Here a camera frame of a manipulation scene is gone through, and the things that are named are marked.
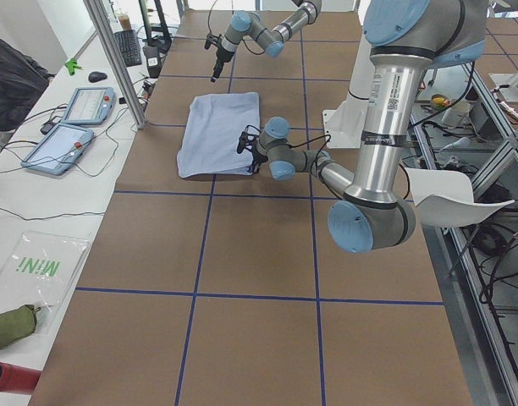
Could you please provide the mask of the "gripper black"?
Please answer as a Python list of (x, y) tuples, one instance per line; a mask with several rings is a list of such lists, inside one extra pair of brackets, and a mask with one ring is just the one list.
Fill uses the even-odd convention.
[(258, 174), (260, 172), (261, 165), (267, 162), (267, 156), (259, 152), (256, 145), (251, 146), (249, 151), (252, 154), (252, 164), (250, 166), (250, 171), (252, 174)]
[(220, 75), (223, 72), (224, 64), (229, 63), (233, 59), (234, 55), (234, 50), (228, 50), (222, 45), (218, 45), (218, 49), (216, 51), (217, 60), (212, 71), (212, 77), (210, 79), (211, 82), (215, 82), (220, 78)]

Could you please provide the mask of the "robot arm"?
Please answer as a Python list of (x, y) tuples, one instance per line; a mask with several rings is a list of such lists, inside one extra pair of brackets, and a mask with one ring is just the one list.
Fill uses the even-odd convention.
[(268, 56), (276, 58), (284, 49), (284, 44), (295, 33), (306, 25), (312, 25), (322, 11), (322, 2), (294, 1), (297, 9), (279, 25), (268, 29), (255, 12), (236, 11), (229, 22), (224, 34), (215, 36), (209, 33), (205, 48), (215, 46), (216, 63), (213, 67), (211, 82), (215, 82), (223, 71), (223, 66), (229, 63), (235, 55), (239, 44), (249, 36)]
[(374, 67), (356, 170), (326, 151), (303, 151), (287, 141), (289, 124), (270, 118), (251, 140), (253, 164), (276, 180), (310, 173), (339, 200), (328, 229), (342, 250), (363, 253), (404, 243), (416, 219), (393, 191), (417, 89), (427, 70), (477, 60), (485, 45), (486, 1), (373, 1), (363, 32)]

